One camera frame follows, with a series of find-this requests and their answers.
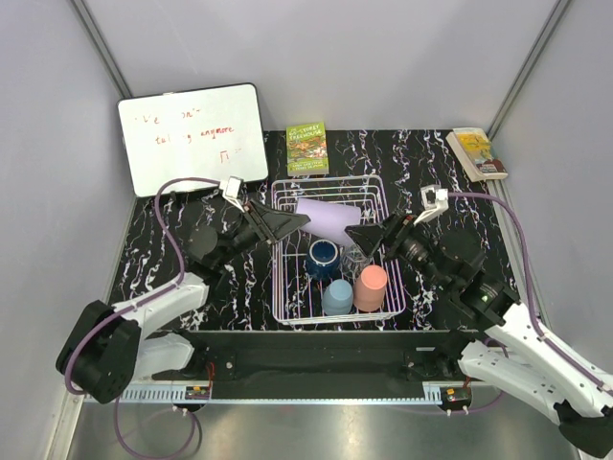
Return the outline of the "lavender plastic cup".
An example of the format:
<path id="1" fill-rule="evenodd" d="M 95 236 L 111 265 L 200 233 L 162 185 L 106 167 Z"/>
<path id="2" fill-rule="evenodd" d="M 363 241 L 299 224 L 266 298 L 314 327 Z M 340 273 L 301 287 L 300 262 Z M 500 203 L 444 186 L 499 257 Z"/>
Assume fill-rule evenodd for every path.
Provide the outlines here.
<path id="1" fill-rule="evenodd" d="M 309 217 L 303 231 L 341 246 L 353 244 L 345 229 L 359 225 L 362 215 L 356 206 L 309 198 L 298 199 L 295 213 Z"/>

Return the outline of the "dark blue ceramic mug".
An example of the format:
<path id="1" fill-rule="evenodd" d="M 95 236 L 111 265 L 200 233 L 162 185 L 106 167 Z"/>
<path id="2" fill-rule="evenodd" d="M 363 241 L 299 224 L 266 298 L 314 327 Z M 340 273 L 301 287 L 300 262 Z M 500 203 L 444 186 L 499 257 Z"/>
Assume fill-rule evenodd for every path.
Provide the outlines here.
<path id="1" fill-rule="evenodd" d="M 314 241 L 306 253 L 306 271 L 315 280 L 327 280 L 336 276 L 340 265 L 340 249 L 333 241 Z"/>

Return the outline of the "pink plastic cup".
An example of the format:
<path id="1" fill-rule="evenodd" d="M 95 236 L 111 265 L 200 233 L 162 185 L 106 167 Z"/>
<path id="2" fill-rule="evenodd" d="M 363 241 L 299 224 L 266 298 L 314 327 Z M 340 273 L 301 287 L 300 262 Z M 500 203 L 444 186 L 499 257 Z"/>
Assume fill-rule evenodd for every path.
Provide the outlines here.
<path id="1" fill-rule="evenodd" d="M 366 266 L 353 285 L 353 304 L 359 311 L 374 312 L 384 302 L 388 275 L 384 268 L 371 264 Z"/>

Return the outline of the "light blue plastic cup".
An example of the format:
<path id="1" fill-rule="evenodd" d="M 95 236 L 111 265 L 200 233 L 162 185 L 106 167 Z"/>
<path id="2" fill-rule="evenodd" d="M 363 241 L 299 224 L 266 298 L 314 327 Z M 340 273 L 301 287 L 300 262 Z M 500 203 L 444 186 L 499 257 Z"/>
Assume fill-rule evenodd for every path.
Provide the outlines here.
<path id="1" fill-rule="evenodd" d="M 352 305 L 352 285 L 343 279 L 337 279 L 331 282 L 326 288 L 322 299 L 324 314 L 345 315 L 351 311 Z"/>

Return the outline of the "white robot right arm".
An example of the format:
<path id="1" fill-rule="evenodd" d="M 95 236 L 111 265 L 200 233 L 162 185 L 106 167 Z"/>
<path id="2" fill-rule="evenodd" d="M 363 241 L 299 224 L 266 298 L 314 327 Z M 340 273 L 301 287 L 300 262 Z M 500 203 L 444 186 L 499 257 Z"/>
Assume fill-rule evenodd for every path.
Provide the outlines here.
<path id="1" fill-rule="evenodd" d="M 497 357 L 483 342 L 453 332 L 434 358 L 441 377 L 464 374 L 494 385 L 547 417 L 577 449 L 596 458 L 611 453 L 611 374 L 532 318 L 506 282 L 486 273 L 485 253 L 467 231 L 436 238 L 414 217 L 392 215 L 380 223 L 351 225 L 346 232 L 364 254 L 382 250 L 414 268 L 439 288 L 470 329 L 521 358 Z"/>

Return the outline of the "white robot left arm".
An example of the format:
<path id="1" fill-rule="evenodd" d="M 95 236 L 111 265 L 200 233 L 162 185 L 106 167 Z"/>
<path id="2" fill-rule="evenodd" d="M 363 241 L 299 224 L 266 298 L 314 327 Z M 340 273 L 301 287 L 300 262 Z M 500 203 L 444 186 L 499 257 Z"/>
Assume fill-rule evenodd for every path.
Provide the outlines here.
<path id="1" fill-rule="evenodd" d="M 234 258 L 261 242 L 279 242 L 309 221 L 304 214 L 250 200 L 229 232 L 195 226 L 186 248 L 178 252 L 175 278 L 133 299 L 113 305 L 97 300 L 83 309 L 57 357 L 66 389 L 110 403 L 134 380 L 160 372 L 176 370 L 185 379 L 199 378 L 206 370 L 205 354 L 185 333 L 156 332 L 219 294 Z"/>

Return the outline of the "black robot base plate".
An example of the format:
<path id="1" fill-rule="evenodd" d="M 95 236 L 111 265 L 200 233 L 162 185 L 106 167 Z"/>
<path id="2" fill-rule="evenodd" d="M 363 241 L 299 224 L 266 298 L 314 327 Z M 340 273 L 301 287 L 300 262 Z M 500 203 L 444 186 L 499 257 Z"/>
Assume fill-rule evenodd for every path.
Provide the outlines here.
<path id="1" fill-rule="evenodd" d="M 476 333 L 198 332 L 189 371 L 165 370 L 158 380 L 204 380 L 214 366 L 213 399 L 404 400 L 421 397 L 423 382 L 464 381 L 455 358 Z"/>

